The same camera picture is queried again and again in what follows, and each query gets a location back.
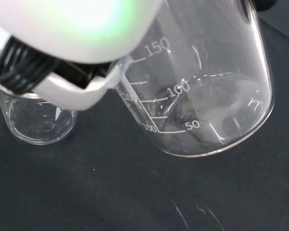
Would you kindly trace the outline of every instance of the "black cable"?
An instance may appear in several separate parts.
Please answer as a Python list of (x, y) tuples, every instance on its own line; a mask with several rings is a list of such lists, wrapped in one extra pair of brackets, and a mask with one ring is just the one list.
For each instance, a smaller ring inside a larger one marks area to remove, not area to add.
[(11, 37), (0, 55), (0, 84), (14, 94), (30, 92), (59, 63), (58, 59)]

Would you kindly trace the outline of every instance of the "scratch on surface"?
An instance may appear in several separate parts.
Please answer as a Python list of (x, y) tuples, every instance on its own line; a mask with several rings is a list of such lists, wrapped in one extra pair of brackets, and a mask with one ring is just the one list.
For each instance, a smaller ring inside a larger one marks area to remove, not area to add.
[(198, 52), (197, 48), (194, 45), (192, 45), (192, 48), (193, 48), (194, 52), (196, 52), (196, 55), (197, 55), (197, 58), (198, 58), (198, 62), (199, 62), (199, 68), (201, 70), (202, 69), (202, 63), (201, 63), (199, 52)]
[(218, 224), (219, 224), (220, 227), (222, 228), (222, 231), (225, 231), (225, 230), (223, 229), (223, 227), (222, 227), (222, 224), (221, 224), (220, 221), (216, 218), (216, 216), (212, 213), (212, 211), (211, 211), (209, 208), (207, 208), (207, 209), (208, 209), (208, 211), (212, 214), (212, 216), (217, 220)]
[(176, 202), (175, 202), (174, 200), (172, 200), (172, 203), (173, 203), (173, 205), (175, 206), (176, 210), (178, 211), (180, 217), (181, 217), (182, 220), (184, 221), (184, 225), (185, 225), (186, 229), (189, 230), (189, 227), (188, 227), (187, 221), (185, 220), (185, 218), (184, 218), (183, 214), (181, 213), (180, 209), (178, 208)]
[(159, 179), (161, 179), (163, 182), (165, 182), (168, 185), (168, 182), (166, 181), (166, 179), (163, 178), (158, 172), (156, 172), (155, 170), (153, 170), (150, 167), (145, 166), (143, 164), (138, 164), (138, 165), (141, 166), (141, 167), (144, 167), (146, 169), (149, 169), (154, 175), (156, 175)]
[(201, 209), (201, 208), (198, 207), (198, 204), (196, 204), (196, 205), (197, 205), (197, 209), (198, 209), (198, 210), (202, 211), (205, 215), (207, 215), (206, 212), (205, 212), (203, 209)]

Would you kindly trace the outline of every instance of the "green light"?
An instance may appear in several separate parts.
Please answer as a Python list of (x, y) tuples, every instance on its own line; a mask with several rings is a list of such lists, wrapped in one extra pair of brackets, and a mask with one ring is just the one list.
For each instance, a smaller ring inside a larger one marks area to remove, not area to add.
[(63, 35), (90, 39), (115, 39), (134, 26), (135, 0), (35, 0), (35, 18)]

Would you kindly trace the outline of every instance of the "small glass beaker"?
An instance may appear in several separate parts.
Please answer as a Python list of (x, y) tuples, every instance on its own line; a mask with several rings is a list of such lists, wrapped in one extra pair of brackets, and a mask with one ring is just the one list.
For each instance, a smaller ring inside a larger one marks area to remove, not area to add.
[(62, 140), (73, 129), (77, 118), (76, 111), (57, 107), (33, 93), (13, 95), (2, 86), (0, 107), (12, 134), (35, 145)]
[(252, 0), (166, 0), (117, 86), (161, 150), (215, 154), (242, 142), (274, 105)]

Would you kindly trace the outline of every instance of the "black tabletop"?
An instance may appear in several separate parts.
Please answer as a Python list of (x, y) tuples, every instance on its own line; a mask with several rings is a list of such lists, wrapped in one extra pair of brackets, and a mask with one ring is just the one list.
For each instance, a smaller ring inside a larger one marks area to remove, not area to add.
[(14, 138), (0, 111), (0, 231), (289, 231), (289, 38), (262, 27), (276, 105), (221, 154), (159, 151), (112, 91), (44, 147)]

